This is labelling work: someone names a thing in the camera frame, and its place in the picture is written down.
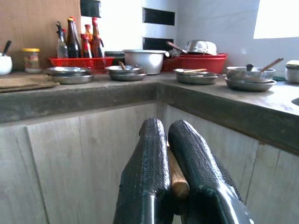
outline black tile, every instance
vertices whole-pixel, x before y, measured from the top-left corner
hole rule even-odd
[[[101,18],[101,2],[96,0],[81,0],[81,15]]]
[[[174,26],[175,13],[173,12],[143,8],[142,16],[143,22]]]
[[[144,37],[142,41],[143,50],[172,50],[172,47],[166,45],[166,41],[173,42],[173,39]]]

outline yellow lid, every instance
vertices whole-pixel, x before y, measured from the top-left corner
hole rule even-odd
[[[24,52],[39,52],[39,48],[22,48]]]

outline clear plastic bottle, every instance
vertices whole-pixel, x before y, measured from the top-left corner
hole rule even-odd
[[[61,29],[60,22],[58,22],[58,24],[56,26],[58,27],[58,31],[57,31],[58,42],[57,42],[57,47],[56,47],[57,58],[68,58],[67,46],[66,46],[66,43],[64,42],[64,34]]]

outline sink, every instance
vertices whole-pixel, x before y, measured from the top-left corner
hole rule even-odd
[[[295,105],[297,105],[297,106],[299,106],[299,98],[293,99],[292,103],[295,104]]]

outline wooden handle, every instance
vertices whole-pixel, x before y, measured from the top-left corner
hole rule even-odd
[[[118,64],[121,66],[121,68],[122,68],[123,70],[126,70],[126,67],[125,67],[125,65],[123,64],[123,62],[119,61]]]
[[[206,69],[193,69],[193,70],[183,71],[183,73],[191,73],[196,71],[206,71]]]
[[[173,48],[176,49],[176,50],[179,50],[180,52],[182,52],[182,53],[184,53],[184,54],[188,54],[187,51],[185,51],[184,49],[180,48],[178,45],[175,45],[174,43],[171,43],[170,41],[167,41],[166,44],[167,44],[168,46],[173,47]]]
[[[279,58],[279,59],[273,61],[271,64],[268,64],[266,67],[262,68],[261,71],[266,71],[267,69],[269,69],[269,68],[273,67],[274,65],[278,64],[279,62],[281,62],[283,59],[284,58],[282,57],[282,58]]]
[[[189,195],[190,187],[169,145],[167,148],[172,192],[177,199],[183,200]]]

